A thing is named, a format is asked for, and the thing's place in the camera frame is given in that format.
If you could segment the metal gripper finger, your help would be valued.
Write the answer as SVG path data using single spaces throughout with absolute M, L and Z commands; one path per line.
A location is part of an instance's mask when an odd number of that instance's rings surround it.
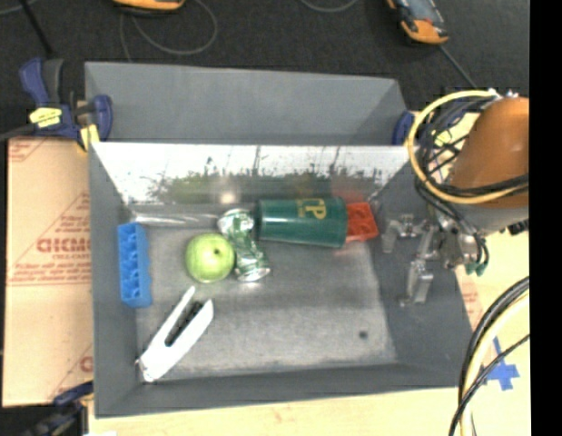
M 424 304 L 433 284 L 434 274 L 429 263 L 439 260 L 439 250 L 435 247 L 435 229 L 420 230 L 418 233 L 404 234 L 402 240 L 417 240 L 418 246 L 410 260 L 407 271 L 405 292 L 399 297 L 399 305 Z
M 428 220 L 417 220 L 412 214 L 402 214 L 399 219 L 389 220 L 385 233 L 381 236 L 382 251 L 392 253 L 398 240 L 417 238 L 428 229 Z

